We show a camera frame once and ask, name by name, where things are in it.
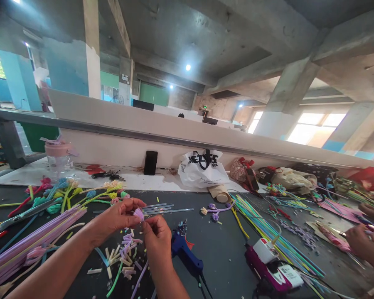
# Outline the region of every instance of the water bottle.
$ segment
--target water bottle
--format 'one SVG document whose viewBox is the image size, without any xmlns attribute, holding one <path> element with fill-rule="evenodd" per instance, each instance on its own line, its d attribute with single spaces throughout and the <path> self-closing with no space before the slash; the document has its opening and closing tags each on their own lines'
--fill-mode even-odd
<svg viewBox="0 0 374 299">
<path fill-rule="evenodd" d="M 50 172 L 54 180 L 61 178 L 72 178 L 75 176 L 73 154 L 71 154 L 73 147 L 71 143 L 52 144 L 46 142 L 44 146 L 47 154 L 47 161 L 49 163 Z"/>
</svg>

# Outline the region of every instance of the desk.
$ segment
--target desk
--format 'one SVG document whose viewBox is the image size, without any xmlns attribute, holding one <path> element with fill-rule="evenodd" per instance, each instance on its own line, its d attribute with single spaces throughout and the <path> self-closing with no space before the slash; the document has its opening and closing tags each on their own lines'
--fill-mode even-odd
<svg viewBox="0 0 374 299">
<path fill-rule="evenodd" d="M 26 198 L 24 190 L 25 187 L 22 186 L 0 186 L 0 203 L 23 201 L 23 199 Z M 165 219 L 170 228 L 174 229 L 181 220 L 187 218 L 187 240 L 195 243 L 193 253 L 204 262 L 204 275 L 214 298 L 231 299 L 241 298 L 241 296 L 246 299 L 252 298 L 258 280 L 246 264 L 244 257 L 244 244 L 246 239 L 238 228 L 231 211 L 219 214 L 219 221 L 223 223 L 223 225 L 220 225 L 214 223 L 210 215 L 202 216 L 199 213 L 201 207 L 206 207 L 209 203 L 213 202 L 213 199 L 208 193 L 172 191 L 130 191 L 129 193 L 131 196 L 142 199 L 147 204 L 156 204 L 156 198 L 158 197 L 161 203 L 174 204 L 174 209 L 194 208 L 194 211 L 190 212 L 165 214 Z M 263 202 L 263 200 L 255 198 L 252 195 L 249 196 L 258 206 L 267 210 L 267 202 Z M 310 204 L 308 202 L 305 202 L 305 204 L 315 208 L 316 212 L 324 216 L 324 221 L 326 223 L 335 223 L 340 228 L 352 226 L 344 219 L 340 219 L 328 211 L 320 210 L 315 207 L 315 204 Z M 108 206 L 101 203 L 90 203 L 88 207 L 88 212 L 77 221 L 77 223 L 90 221 L 95 216 L 92 213 L 93 211 L 103 210 Z M 13 208 L 14 207 L 0 208 L 0 221 L 6 219 L 6 216 Z M 315 219 L 308 212 L 298 212 L 298 215 L 294 215 L 294 210 L 292 208 L 282 207 L 282 209 L 291 215 L 294 222 L 299 225 L 303 225 L 305 221 L 314 221 Z M 269 215 L 261 211 L 260 213 L 263 217 L 270 219 Z M 48 215 L 49 214 L 45 212 L 43 216 L 38 216 L 34 223 L 18 240 L 16 240 L 16 242 L 32 233 L 47 221 L 50 221 L 53 216 L 47 219 Z M 242 226 L 251 237 L 248 242 L 253 245 L 259 239 L 259 235 L 248 225 L 242 216 L 239 215 L 239 217 Z M 10 228 L 8 234 L 0 239 L 0 248 L 25 224 L 24 222 L 23 224 Z M 138 234 L 139 231 L 140 229 L 136 229 L 135 233 L 138 238 L 142 238 L 142 235 Z M 101 246 L 101 249 L 104 251 L 105 247 L 115 248 L 117 244 L 121 242 L 123 235 L 124 233 L 122 235 L 119 233 L 114 234 Z M 305 255 L 312 258 L 312 261 L 327 274 L 325 281 L 338 292 L 351 297 L 359 297 L 374 286 L 374 273 L 370 266 L 367 267 L 366 271 L 359 269 L 346 254 L 340 252 L 325 241 L 320 240 L 317 242 L 317 248 L 320 252 L 320 255 L 317 256 L 313 251 L 303 245 L 299 237 L 285 229 L 283 229 L 283 236 L 288 238 L 288 240 L 297 246 Z M 143 247 L 139 246 L 138 256 L 143 256 L 143 254 Z M 173 265 L 190 297 L 197 299 L 203 298 L 201 289 L 198 287 L 198 282 L 190 276 L 178 257 L 173 258 Z M 100 274 L 87 275 L 87 271 L 91 268 L 103 268 L 103 271 Z M 130 298 L 132 293 L 131 286 L 137 282 L 137 279 L 138 274 L 134 275 L 131 281 L 125 278 L 119 279 L 111 298 Z M 83 265 L 65 298 L 92 298 L 93 295 L 96 295 L 98 299 L 105 298 L 108 291 L 107 283 L 108 275 L 103 262 L 98 254 L 93 251 Z M 149 275 L 146 274 L 135 298 L 138 296 L 142 299 L 151 298 L 153 290 L 153 282 Z M 335 295 L 331 294 L 325 294 L 324 297 L 337 298 Z M 304 286 L 297 292 L 289 294 L 287 298 L 316 298 L 316 296 L 312 290 Z"/>
</svg>

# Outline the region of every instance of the green wall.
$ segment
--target green wall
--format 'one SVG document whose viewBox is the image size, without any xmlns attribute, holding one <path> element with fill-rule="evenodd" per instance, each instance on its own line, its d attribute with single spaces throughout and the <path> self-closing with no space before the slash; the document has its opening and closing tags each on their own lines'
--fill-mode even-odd
<svg viewBox="0 0 374 299">
<path fill-rule="evenodd" d="M 101 85 L 119 88 L 119 76 L 100 71 Z"/>
<path fill-rule="evenodd" d="M 169 91 L 165 88 L 160 88 L 141 82 L 138 99 L 143 102 L 166 107 L 169 102 Z"/>
</svg>

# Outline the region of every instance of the hand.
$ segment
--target hand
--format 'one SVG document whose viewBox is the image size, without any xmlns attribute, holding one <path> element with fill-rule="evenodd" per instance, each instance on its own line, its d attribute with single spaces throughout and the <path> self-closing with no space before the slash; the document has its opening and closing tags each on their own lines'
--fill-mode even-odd
<svg viewBox="0 0 374 299">
<path fill-rule="evenodd" d="M 171 241 L 172 232 L 165 219 L 158 215 L 143 223 L 144 243 L 151 271 L 173 267 Z"/>
<path fill-rule="evenodd" d="M 132 212 L 145 206 L 146 204 L 137 198 L 125 199 L 114 204 L 83 228 L 86 237 L 92 241 L 94 247 L 100 246 L 115 231 L 138 225 L 140 218 L 132 216 Z"/>
<path fill-rule="evenodd" d="M 374 219 L 374 207 L 369 205 L 368 203 L 361 203 L 359 205 L 359 210 L 362 211 L 364 214 L 369 216 L 370 218 Z"/>
<path fill-rule="evenodd" d="M 371 240 L 364 232 L 366 226 L 357 225 L 346 232 L 348 241 L 353 252 L 362 259 L 368 261 L 374 267 L 374 233 L 371 234 Z"/>
</svg>

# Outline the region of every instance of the metal rail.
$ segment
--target metal rail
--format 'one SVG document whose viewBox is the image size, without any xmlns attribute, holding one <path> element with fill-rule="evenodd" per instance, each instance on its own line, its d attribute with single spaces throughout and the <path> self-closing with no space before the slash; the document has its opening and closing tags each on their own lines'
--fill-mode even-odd
<svg viewBox="0 0 374 299">
<path fill-rule="evenodd" d="M 95 125 L 91 123 L 78 122 L 74 120 L 64 120 L 64 119 L 56 118 L 53 113 L 39 113 L 39 112 L 19 111 L 19 110 L 0 108 L 0 141 L 2 142 L 3 149 L 6 154 L 6 158 L 9 161 L 10 167 L 13 169 L 22 167 L 23 165 L 26 164 L 26 163 L 23 163 L 22 157 L 21 157 L 21 162 L 19 162 L 20 140 L 19 140 L 18 135 L 17 136 L 14 135 L 14 132 L 16 132 L 14 124 L 12 124 L 14 126 L 14 128 L 12 128 L 11 123 L 10 123 L 14 121 L 60 127 L 63 129 L 92 132 L 92 133 L 104 134 L 104 135 L 133 138 L 133 139 L 139 139 L 139 140 L 162 142 L 162 143 L 168 143 L 168 144 L 173 144 L 173 145 L 182 145 L 182 146 L 187 146 L 187 147 L 218 150 L 222 152 L 230 152 L 230 153 L 241 154 L 241 155 L 246 155 L 246 156 L 257 156 L 257 157 L 279 159 L 279 160 L 290 161 L 290 162 L 321 164 L 325 166 L 332 166 L 332 167 L 344 168 L 344 169 L 355 169 L 355 170 L 362 169 L 361 167 L 353 167 L 353 166 L 348 166 L 348 165 L 326 163 L 322 161 L 307 160 L 307 159 L 301 159 L 301 158 L 296 158 L 296 157 L 288 157 L 288 156 L 283 156 L 283 155 L 270 154 L 266 152 L 258 152 L 254 150 L 241 149 L 237 147 L 228 147 L 228 146 L 216 145 L 216 144 L 205 143 L 205 142 L 198 142 L 198 141 L 193 141 L 193 140 L 179 139 L 175 137 L 161 136 L 161 135 L 155 135 L 155 134 L 150 134 L 150 133 L 137 132 L 137 131 L 119 129 L 119 128 L 114 128 L 114 127 L 107 127 L 107 126 L 102 126 L 102 125 Z"/>
</svg>

